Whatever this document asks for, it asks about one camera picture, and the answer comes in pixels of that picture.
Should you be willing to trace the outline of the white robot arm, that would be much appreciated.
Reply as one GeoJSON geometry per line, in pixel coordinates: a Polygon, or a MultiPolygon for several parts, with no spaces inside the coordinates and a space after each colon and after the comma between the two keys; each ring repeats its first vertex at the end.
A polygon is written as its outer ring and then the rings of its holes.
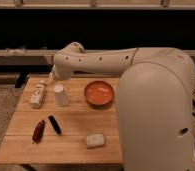
{"type": "Polygon", "coordinates": [[[52,76],[75,71],[118,78],[116,118],[125,171],[192,171],[195,64],[172,47],[88,53],[77,42],[53,57],[52,76]]]}

